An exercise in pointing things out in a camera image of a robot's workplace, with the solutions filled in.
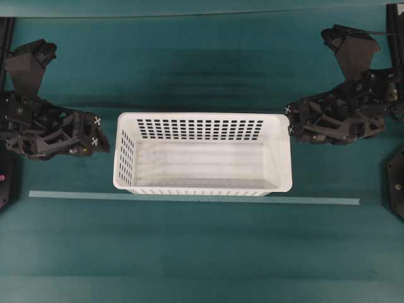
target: black cable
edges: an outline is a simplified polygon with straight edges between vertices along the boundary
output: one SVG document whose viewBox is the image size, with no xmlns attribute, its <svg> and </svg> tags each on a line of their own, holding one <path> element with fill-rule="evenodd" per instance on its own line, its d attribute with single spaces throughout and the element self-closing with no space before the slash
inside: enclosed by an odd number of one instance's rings
<svg viewBox="0 0 404 303">
<path fill-rule="evenodd" d="M 372 32 L 369 30 L 354 30 L 352 32 L 349 32 L 348 35 L 352 35 L 354 33 L 368 33 L 370 35 L 384 35 L 384 36 L 404 36 L 404 34 L 400 34 L 400 33 Z"/>
</svg>

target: basket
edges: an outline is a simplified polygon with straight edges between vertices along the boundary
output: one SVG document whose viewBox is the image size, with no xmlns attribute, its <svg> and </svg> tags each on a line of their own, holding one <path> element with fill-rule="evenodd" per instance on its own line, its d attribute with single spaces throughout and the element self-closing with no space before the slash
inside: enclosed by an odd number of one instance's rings
<svg viewBox="0 0 404 303">
<path fill-rule="evenodd" d="M 286 192 L 292 187 L 288 125 L 278 114 L 123 113 L 114 185 L 134 194 Z"/>
</svg>

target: teal table surface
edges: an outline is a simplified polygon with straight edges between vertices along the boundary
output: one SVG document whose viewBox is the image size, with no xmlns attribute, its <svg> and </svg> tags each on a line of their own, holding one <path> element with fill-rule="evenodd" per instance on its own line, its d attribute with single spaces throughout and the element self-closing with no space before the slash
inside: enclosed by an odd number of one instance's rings
<svg viewBox="0 0 404 303">
<path fill-rule="evenodd" d="M 333 88 L 343 75 L 319 33 L 334 23 L 385 30 L 385 7 L 18 18 L 14 46 L 58 47 L 39 95 L 100 115 L 112 151 L 15 157 L 15 202 L 0 213 L 0 302 L 404 302 L 404 224 L 387 207 L 384 174 L 404 126 L 389 119 L 380 136 L 348 146 L 292 140 L 293 189 L 266 198 L 359 205 L 28 196 L 121 193 L 112 185 L 121 112 L 282 112 Z M 386 37 L 376 39 L 372 67 L 390 67 Z"/>
</svg>

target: teal tape strip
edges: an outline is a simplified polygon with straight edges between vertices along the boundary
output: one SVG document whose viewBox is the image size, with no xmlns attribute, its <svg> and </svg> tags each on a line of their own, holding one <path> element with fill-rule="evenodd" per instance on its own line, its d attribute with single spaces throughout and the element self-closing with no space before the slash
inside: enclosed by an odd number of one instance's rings
<svg viewBox="0 0 404 303">
<path fill-rule="evenodd" d="M 237 197 L 237 196 L 149 196 L 140 194 L 77 193 L 70 191 L 30 191 L 31 198 L 95 199 L 133 201 L 200 201 L 236 203 L 283 203 L 317 205 L 359 205 L 359 198 L 311 198 L 311 197 Z"/>
</svg>

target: black mount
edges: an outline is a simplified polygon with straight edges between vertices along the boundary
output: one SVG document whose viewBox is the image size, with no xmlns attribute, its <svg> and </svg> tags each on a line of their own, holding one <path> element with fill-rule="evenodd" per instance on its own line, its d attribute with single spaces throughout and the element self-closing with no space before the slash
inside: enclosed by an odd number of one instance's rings
<svg viewBox="0 0 404 303">
<path fill-rule="evenodd" d="M 4 60 L 8 56 L 7 50 L 11 45 L 13 36 L 14 18 L 0 18 L 0 64 L 3 66 Z M 0 90 L 4 89 L 6 71 L 0 68 Z M 9 203 L 11 182 L 13 180 L 15 161 L 10 156 L 2 143 L 0 143 L 0 209 Z"/>
</svg>

